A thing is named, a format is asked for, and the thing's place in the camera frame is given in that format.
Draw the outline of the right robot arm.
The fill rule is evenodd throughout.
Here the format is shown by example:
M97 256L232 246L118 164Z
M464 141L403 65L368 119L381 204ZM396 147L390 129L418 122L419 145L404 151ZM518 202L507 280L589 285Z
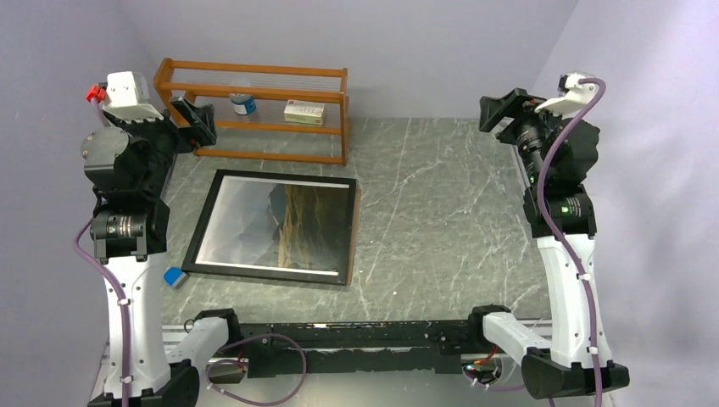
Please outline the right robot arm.
M583 180L597 162L599 129L586 114L605 94L597 78L581 79L562 96L535 98L516 88L480 99L479 129L496 131L516 148L527 177L524 210L548 282L552 333L545 339L501 305L476 307L466 341L478 352L492 346L520 367L535 399L591 396L626 387L628 369L613 359L594 281L597 226Z

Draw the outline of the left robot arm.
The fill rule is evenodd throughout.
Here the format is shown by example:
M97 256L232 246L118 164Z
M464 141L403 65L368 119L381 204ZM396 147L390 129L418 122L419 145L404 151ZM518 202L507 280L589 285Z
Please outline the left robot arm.
M83 170L96 199L84 232L93 250L86 260L105 280L110 367L102 406L139 406L167 394L172 365L162 344L159 283L167 252L170 208L164 185L174 159L217 141L215 107L172 97L185 120L137 103L139 115L105 105L105 126L81 144Z

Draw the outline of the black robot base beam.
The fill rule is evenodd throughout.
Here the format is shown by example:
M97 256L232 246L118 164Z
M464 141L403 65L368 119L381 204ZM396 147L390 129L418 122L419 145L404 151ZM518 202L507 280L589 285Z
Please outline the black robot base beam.
M215 357L238 361L251 378L355 372L433 371L454 374L501 349L482 337L477 315L464 320L304 323L239 322L233 309L204 310L185 328L219 317L229 338Z

